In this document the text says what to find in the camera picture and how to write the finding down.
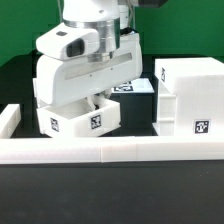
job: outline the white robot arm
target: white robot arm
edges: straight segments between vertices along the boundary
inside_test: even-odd
[[[40,107],[62,106],[138,78],[139,35],[121,36],[133,6],[166,0],[64,0],[63,22],[37,39]]]

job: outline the white box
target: white box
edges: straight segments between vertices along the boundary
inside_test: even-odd
[[[177,136],[223,135],[223,63],[213,58],[157,59],[155,75],[160,125],[173,119]]]
[[[97,137],[120,127],[120,104],[100,96],[92,101],[99,109],[90,112],[85,99],[37,109],[40,132],[51,137]]]

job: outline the white plastic housing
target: white plastic housing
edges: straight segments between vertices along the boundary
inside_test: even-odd
[[[38,51],[59,60],[71,59],[67,47],[76,40],[84,41],[83,55],[93,54],[99,49],[99,34],[95,29],[71,28],[61,23],[39,37],[36,41]]]
[[[85,99],[61,107],[37,109],[40,132],[51,137],[97,137],[120,127],[120,104],[93,96],[98,110],[90,112]]]
[[[119,5],[120,10],[120,29],[128,26],[129,9],[127,5]]]
[[[64,0],[64,20],[99,22],[117,18],[119,18],[117,0]]]
[[[48,105],[63,105],[137,79],[142,72],[139,35],[121,38],[121,47],[106,62],[87,57],[59,61],[42,56],[37,64],[37,97]]]

